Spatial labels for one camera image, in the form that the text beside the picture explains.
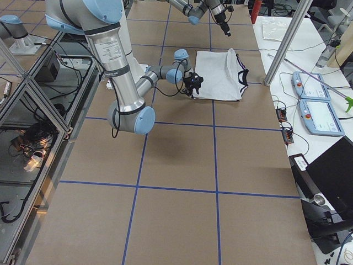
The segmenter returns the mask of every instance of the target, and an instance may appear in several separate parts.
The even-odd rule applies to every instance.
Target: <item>green object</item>
[[[345,100],[347,101],[347,104],[348,104],[348,109],[346,110],[346,112],[349,112],[349,110],[353,107],[353,98],[345,97]]]

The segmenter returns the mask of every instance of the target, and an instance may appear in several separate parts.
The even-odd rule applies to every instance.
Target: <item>blue joint cap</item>
[[[150,106],[146,106],[140,111],[135,121],[135,134],[148,134],[153,126],[154,121],[156,120],[156,113],[154,109]]]
[[[56,20],[47,14],[45,14],[46,17],[46,23],[48,24],[49,27],[56,29],[58,31],[62,31],[65,33],[71,33],[71,34],[76,34],[76,35],[84,35],[84,32],[82,29],[75,28],[72,25],[66,24],[64,22],[61,22],[59,20]]]
[[[200,19],[198,17],[194,17],[193,15],[191,15],[189,16],[189,22],[195,26],[200,22]]]
[[[171,84],[176,84],[176,82],[178,83],[181,79],[183,79],[183,73],[180,70],[170,69],[167,72],[165,79]]]
[[[3,15],[0,21],[7,24],[22,24],[22,21],[16,15]]]
[[[107,24],[118,23],[122,17],[120,0],[82,0],[88,10],[99,20]]]
[[[177,50],[174,53],[174,59],[175,60],[182,60],[182,59],[186,59],[188,57],[189,57],[189,54],[188,54],[188,52],[185,49]]]

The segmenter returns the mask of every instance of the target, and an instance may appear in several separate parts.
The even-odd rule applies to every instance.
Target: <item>black chair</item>
[[[337,5],[337,0],[314,0],[313,3],[311,4],[310,8],[318,7],[323,10],[331,10],[331,9],[335,8],[336,5]],[[315,12],[311,12],[309,10],[308,14],[310,15],[311,20],[319,22],[321,24],[326,24],[325,21],[323,21],[315,16]]]

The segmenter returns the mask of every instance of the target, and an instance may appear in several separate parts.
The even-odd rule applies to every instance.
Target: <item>black monitor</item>
[[[341,218],[353,219],[353,142],[344,136],[307,171]]]

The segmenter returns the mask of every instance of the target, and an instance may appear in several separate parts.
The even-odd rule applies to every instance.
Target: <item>white cloth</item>
[[[198,51],[195,72],[204,78],[194,98],[236,101],[248,87],[248,70],[233,49],[228,52]]]

